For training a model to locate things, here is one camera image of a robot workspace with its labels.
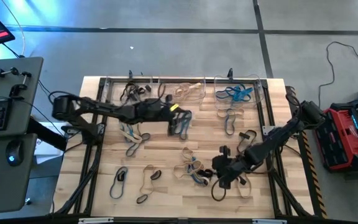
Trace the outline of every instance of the wooden table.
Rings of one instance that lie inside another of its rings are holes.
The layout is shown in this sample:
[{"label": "wooden table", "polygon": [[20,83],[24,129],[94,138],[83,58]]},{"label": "wooden table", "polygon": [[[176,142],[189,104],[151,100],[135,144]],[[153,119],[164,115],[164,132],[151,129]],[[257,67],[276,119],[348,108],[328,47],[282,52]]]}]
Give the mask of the wooden table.
[{"label": "wooden table", "polygon": [[[99,79],[100,77],[84,77],[80,96],[95,98]],[[284,81],[282,79],[268,79],[267,81],[275,124],[283,126],[291,118],[289,105],[285,99]],[[114,91],[113,97],[120,94],[121,90]],[[123,136],[119,134],[118,120],[109,118],[96,183],[92,216],[273,218],[267,174],[248,174],[252,183],[251,198],[241,198],[237,184],[232,184],[232,189],[227,191],[226,198],[222,202],[216,202],[211,198],[212,184],[201,187],[196,185],[191,177],[186,176],[178,180],[172,174],[173,166],[183,162],[181,150],[185,146],[194,151],[194,156],[201,160],[206,168],[210,168],[211,160],[219,154],[220,146],[227,145],[232,149],[233,154],[236,153],[240,131],[245,132],[248,129],[257,131],[256,142],[261,142],[262,134],[256,107],[247,108],[242,117],[237,117],[235,122],[236,133],[227,137],[224,133],[223,119],[218,119],[216,116],[213,97],[213,87],[207,86],[203,104],[183,106],[193,112],[193,119],[188,130],[188,140],[185,142],[179,140],[178,136],[167,136],[167,123],[141,124],[140,130],[142,132],[147,130],[151,134],[151,140],[140,146],[135,157],[125,156],[125,151],[129,145],[124,142]],[[266,123],[268,123],[265,101],[262,105]],[[91,119],[90,114],[83,117],[88,121]],[[81,136],[76,136],[69,141],[67,147],[71,147],[80,141]],[[287,144],[298,150],[298,144],[295,140],[290,139]],[[64,155],[54,195],[56,210],[64,204],[78,185],[85,147],[85,145],[76,147]],[[313,213],[301,158],[291,150],[284,148],[282,160],[289,189],[305,210]],[[138,205],[136,198],[140,196],[142,171],[148,164],[153,164],[160,169],[162,176],[154,181],[154,193],[150,195],[146,202]],[[127,166],[129,172],[126,177],[124,196],[115,200],[109,196],[109,189],[116,171],[121,166]],[[265,165],[257,169],[257,171],[263,170],[266,170]],[[216,177],[213,177],[211,182],[213,183],[215,180]],[[248,187],[249,185],[246,184],[240,190],[246,194],[249,190]],[[277,189],[280,208],[283,211],[282,194],[278,187]],[[215,192],[217,197],[222,194],[222,190],[218,187],[216,187]],[[86,198],[83,197],[81,211],[85,207]]]}]

